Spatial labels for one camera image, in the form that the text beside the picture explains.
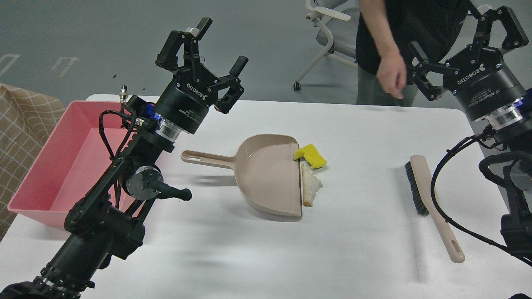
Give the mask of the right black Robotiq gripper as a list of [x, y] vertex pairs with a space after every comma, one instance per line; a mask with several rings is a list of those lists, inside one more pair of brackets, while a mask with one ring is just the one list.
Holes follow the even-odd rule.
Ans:
[[[477, 20], [471, 46], [448, 59], [447, 66], [430, 62], [418, 42], [409, 42], [408, 48], [418, 63], [407, 66], [407, 77], [429, 101], [438, 100], [446, 89], [449, 90], [468, 119], [477, 121], [526, 95], [524, 87], [505, 64], [503, 53], [524, 47], [530, 40], [510, 7], [490, 8], [481, 13], [470, 0], [469, 11]], [[506, 33], [500, 49], [488, 47], [495, 22], [500, 22]], [[481, 49], [478, 57], [473, 49]], [[433, 85], [427, 79], [429, 73], [444, 75], [444, 87]]]

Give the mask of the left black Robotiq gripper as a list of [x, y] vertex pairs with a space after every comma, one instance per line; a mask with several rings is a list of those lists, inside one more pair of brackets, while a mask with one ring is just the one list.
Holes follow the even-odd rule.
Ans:
[[[156, 66], [173, 73], [173, 79], [158, 99], [158, 114], [189, 134], [196, 133], [209, 108], [228, 114], [244, 93], [239, 75], [249, 59], [239, 56], [226, 76], [215, 76], [201, 62], [199, 41], [212, 19], [204, 17], [197, 27], [171, 31]], [[178, 66], [178, 52], [184, 49], [184, 65]]]

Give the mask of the person's forearm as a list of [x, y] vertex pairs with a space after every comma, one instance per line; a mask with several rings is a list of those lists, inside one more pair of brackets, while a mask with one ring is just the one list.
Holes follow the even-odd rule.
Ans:
[[383, 0], [360, 0], [362, 17], [382, 59], [401, 58]]

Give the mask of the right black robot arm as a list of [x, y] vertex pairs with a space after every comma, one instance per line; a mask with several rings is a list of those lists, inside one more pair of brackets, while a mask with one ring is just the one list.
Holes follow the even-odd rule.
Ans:
[[[414, 155], [405, 165], [418, 215], [430, 215], [451, 260], [464, 261], [451, 226], [495, 246], [531, 265], [531, 212], [526, 192], [531, 191], [531, 97], [505, 64], [503, 56], [529, 42], [513, 10], [507, 6], [479, 12], [467, 1], [477, 19], [471, 44], [445, 63], [431, 62], [417, 42], [409, 47], [418, 60], [410, 66], [409, 80], [428, 100], [437, 100], [450, 91], [473, 121], [486, 120], [481, 134], [464, 138], [447, 150], [433, 174], [426, 160]], [[445, 164], [473, 143], [484, 148], [502, 146], [502, 153], [479, 163], [481, 174], [505, 189], [509, 214], [500, 220], [505, 244], [498, 244], [456, 223], [439, 206], [435, 190], [437, 177]]]

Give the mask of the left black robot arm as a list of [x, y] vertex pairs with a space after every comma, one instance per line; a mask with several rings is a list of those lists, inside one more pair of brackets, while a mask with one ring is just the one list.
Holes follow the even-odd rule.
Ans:
[[156, 161], [172, 152], [181, 132], [196, 133], [209, 108], [227, 114], [244, 92], [239, 75], [248, 62], [240, 56], [226, 76], [207, 69], [198, 43], [212, 24], [204, 17], [194, 28], [170, 32], [155, 61], [173, 74], [156, 103], [121, 89], [120, 109], [99, 114], [99, 136], [110, 165], [69, 210], [70, 233], [34, 280], [10, 284], [2, 299], [78, 299], [91, 278], [112, 257], [127, 259], [142, 246], [144, 221], [156, 199], [192, 198], [189, 189], [167, 185]]

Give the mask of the person's bare hand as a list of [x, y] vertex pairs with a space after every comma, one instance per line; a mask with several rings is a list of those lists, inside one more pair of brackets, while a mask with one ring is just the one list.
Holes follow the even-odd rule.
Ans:
[[381, 57], [376, 78], [384, 93], [402, 100], [406, 86], [406, 66], [398, 52], [391, 52]]

